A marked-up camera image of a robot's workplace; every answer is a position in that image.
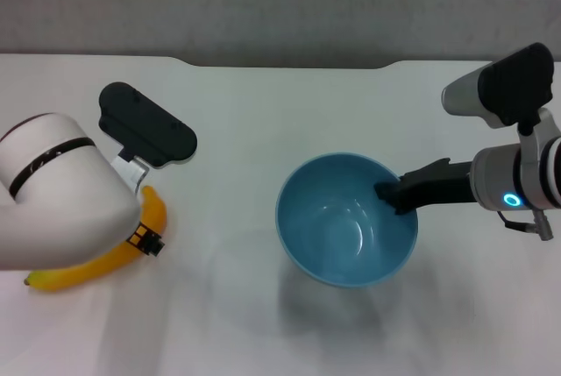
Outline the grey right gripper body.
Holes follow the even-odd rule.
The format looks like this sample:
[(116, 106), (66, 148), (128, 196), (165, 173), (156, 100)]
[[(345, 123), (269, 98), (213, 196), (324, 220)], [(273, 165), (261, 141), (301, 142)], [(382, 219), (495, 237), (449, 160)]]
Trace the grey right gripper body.
[(484, 149), (471, 161), (452, 163), (451, 202), (476, 202), (488, 210), (545, 210), (546, 147), (537, 152), (536, 172), (518, 145)]

